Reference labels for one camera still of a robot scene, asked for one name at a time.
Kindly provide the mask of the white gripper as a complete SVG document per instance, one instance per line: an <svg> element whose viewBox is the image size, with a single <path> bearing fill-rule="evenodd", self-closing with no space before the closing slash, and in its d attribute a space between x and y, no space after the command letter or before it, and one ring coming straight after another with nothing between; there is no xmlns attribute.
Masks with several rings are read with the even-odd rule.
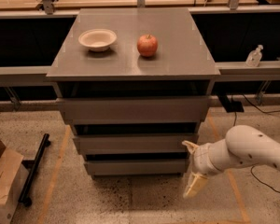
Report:
<svg viewBox="0 0 280 224"><path fill-rule="evenodd" d="M206 186L208 175L221 173L214 163L215 155L219 153L220 143L206 143L198 146L184 140L182 145L191 154L191 173L183 193L183 197L187 199L196 196Z"/></svg>

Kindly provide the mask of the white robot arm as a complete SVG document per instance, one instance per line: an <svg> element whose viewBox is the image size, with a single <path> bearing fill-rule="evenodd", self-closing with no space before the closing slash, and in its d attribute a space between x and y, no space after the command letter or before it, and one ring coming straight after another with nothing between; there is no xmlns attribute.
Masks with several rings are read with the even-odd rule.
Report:
<svg viewBox="0 0 280 224"><path fill-rule="evenodd" d="M183 196L194 197L208 178L228 169L267 165L280 172L280 143L246 125L230 128L225 138L215 143L182 144L189 151L189 181Z"/></svg>

